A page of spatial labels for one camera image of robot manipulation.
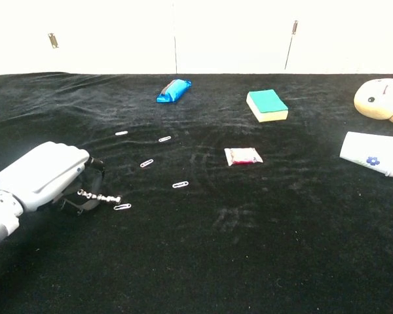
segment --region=blue wrapper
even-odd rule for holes
[[[157,97],[158,103],[173,103],[178,101],[180,97],[192,86],[189,80],[173,80]]]

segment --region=black velvet tablecloth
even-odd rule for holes
[[[23,214],[0,244],[0,313],[393,313],[393,178],[339,157],[348,131],[393,135],[352,102],[388,76],[180,75],[191,89],[156,103],[176,77],[0,76],[0,170],[75,145],[132,204]],[[246,95],[264,89],[286,121],[257,122]],[[229,167],[227,147],[263,163]]]

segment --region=plush toy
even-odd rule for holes
[[[393,78],[362,84],[354,96],[354,105],[364,116],[393,122]]]

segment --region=white cup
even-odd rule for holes
[[[339,157],[393,177],[393,136],[348,132]]]

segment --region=red packet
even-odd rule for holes
[[[229,166],[235,164],[254,164],[263,162],[254,148],[225,148],[225,156]]]

